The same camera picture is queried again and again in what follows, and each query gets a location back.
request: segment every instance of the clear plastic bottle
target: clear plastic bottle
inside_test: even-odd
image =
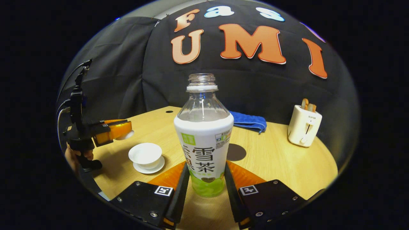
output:
[[[234,123],[216,98],[214,81],[213,74],[189,75],[189,100],[174,119],[193,189],[205,197],[217,196],[225,187],[223,177]]]

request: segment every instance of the blue cloth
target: blue cloth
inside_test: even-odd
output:
[[[232,111],[230,111],[230,113],[234,117],[234,126],[258,131],[259,134],[264,132],[267,128],[267,122],[263,117],[246,115]]]

